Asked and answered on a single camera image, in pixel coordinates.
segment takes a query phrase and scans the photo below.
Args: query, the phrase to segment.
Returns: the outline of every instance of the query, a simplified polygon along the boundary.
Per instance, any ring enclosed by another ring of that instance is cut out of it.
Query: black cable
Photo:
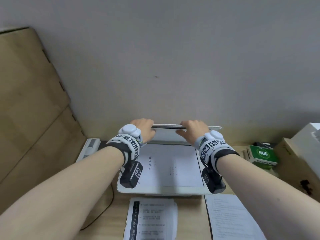
[[[88,226],[85,226],[84,228],[80,229],[80,231],[85,230],[86,228],[88,228],[89,226],[91,226],[92,223],[94,223],[94,222],[111,206],[111,204],[112,204],[112,202],[113,202],[113,200],[114,200],[114,198],[115,198],[115,192],[114,192],[114,190],[113,190],[112,184],[110,184],[110,186],[111,186],[111,189],[112,189],[112,200],[111,200],[110,204],[107,206],[106,209],[104,209],[104,211],[102,211],[102,213],[101,213],[100,215],[98,215],[92,222],[90,222],[90,224],[89,224]]]

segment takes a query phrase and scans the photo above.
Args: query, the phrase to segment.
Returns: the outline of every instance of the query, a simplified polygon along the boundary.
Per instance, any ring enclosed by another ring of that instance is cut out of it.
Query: forearm
[[[123,162],[106,147],[36,186],[0,216],[2,239],[72,239]]]
[[[237,155],[217,168],[267,239],[320,238],[318,202]]]

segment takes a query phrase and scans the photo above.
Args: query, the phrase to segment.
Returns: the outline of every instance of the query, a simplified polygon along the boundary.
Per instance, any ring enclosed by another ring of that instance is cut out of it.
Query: paper document
[[[204,187],[192,146],[147,144],[140,149],[138,161],[143,166],[140,185]]]
[[[123,240],[174,240],[178,206],[173,199],[131,198]]]
[[[206,195],[214,240],[266,240],[260,227],[236,195]]]

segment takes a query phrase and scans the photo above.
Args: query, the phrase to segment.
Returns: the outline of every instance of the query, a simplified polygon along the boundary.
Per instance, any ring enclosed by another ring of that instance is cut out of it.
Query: hand
[[[156,134],[156,131],[151,129],[153,125],[153,120],[138,119],[138,120],[131,121],[130,124],[135,125],[138,129],[141,130],[143,143],[147,143],[148,141],[151,141]]]
[[[195,141],[200,137],[204,136],[205,133],[209,132],[208,126],[203,121],[188,120],[181,121],[181,125],[186,127],[186,131],[181,129],[177,130],[176,133],[186,139],[191,145],[194,145]]]

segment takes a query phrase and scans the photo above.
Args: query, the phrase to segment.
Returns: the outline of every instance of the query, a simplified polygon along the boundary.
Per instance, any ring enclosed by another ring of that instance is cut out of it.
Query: wooden desk
[[[234,146],[234,149],[243,156],[244,146]],[[75,240],[122,240],[126,227],[127,213],[131,197],[141,197],[141,194],[119,193],[117,191],[118,174],[114,177],[114,201],[91,226],[80,231]],[[224,194],[233,194],[226,183]],[[84,224],[92,222],[109,204],[112,198],[111,187],[94,206]],[[178,232],[177,240],[183,239],[211,239],[209,219],[204,196],[174,197],[178,205]]]

